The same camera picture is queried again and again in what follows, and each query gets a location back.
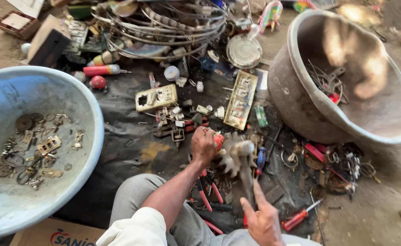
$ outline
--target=gray pants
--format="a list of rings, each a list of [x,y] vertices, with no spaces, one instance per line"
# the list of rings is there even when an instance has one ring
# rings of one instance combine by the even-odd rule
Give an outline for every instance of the gray pants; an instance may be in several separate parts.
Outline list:
[[[164,183],[165,179],[153,174],[140,174],[128,178],[117,190],[110,226],[116,220],[131,218],[149,195]],[[283,234],[283,239],[286,244],[320,246],[316,242],[292,235]],[[247,229],[235,230],[229,235],[214,235],[202,218],[187,203],[182,205],[175,224],[167,233],[167,243],[172,246],[258,245]]]

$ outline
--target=sandy floor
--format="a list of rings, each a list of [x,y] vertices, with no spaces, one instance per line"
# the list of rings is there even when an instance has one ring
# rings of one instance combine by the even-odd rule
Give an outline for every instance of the sandy floor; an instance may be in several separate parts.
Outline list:
[[[0,18],[12,9],[12,5],[0,0]],[[401,0],[387,1],[384,9],[385,25],[401,29]],[[295,11],[284,10],[280,30],[258,38],[263,46],[263,58],[274,58],[286,41],[288,25],[295,16]],[[22,43],[23,40],[0,30],[0,68],[19,64],[20,59],[24,58],[20,53]],[[401,70],[400,45],[393,41],[386,48]],[[329,246],[401,246],[401,219],[398,215],[401,209],[401,145],[368,150],[367,154],[372,156],[372,163],[382,183],[360,179],[353,203],[347,197],[328,198],[330,207],[344,208],[329,211],[324,228],[326,244]]]

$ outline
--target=round metal lid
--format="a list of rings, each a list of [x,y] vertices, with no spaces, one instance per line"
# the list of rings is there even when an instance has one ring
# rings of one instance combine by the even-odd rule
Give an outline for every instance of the round metal lid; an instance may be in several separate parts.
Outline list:
[[[232,37],[228,42],[226,55],[234,66],[248,69],[258,65],[263,50],[256,39],[250,40],[246,35],[241,34]]]

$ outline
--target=fingers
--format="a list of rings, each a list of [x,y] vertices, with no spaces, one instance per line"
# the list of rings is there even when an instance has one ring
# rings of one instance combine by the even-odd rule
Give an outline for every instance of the fingers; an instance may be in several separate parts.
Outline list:
[[[214,131],[212,129],[209,129],[206,133],[207,140],[213,140],[214,137]]]
[[[248,224],[253,224],[256,220],[256,215],[255,215],[255,211],[252,208],[251,204],[244,197],[240,198],[240,204],[243,207],[243,212],[245,212],[246,219],[248,220]]]
[[[261,190],[261,186],[259,185],[258,181],[256,179],[253,180],[253,186],[254,186],[254,196],[255,200],[258,204],[258,208],[260,210],[263,210],[263,207],[265,208],[266,206],[271,206],[270,203],[266,200],[266,197],[264,196],[263,190]]]

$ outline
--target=person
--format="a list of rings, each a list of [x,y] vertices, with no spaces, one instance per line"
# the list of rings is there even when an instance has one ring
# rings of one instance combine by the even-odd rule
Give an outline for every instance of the person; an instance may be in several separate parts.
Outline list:
[[[265,198],[260,185],[253,182],[258,211],[242,197],[241,206],[248,229],[238,229],[216,236],[200,216],[184,203],[202,170],[216,156],[213,130],[198,127],[191,140],[193,159],[169,181],[140,174],[128,178],[117,190],[110,227],[99,238],[97,246],[302,246],[320,244],[291,235],[282,235],[278,211]]]

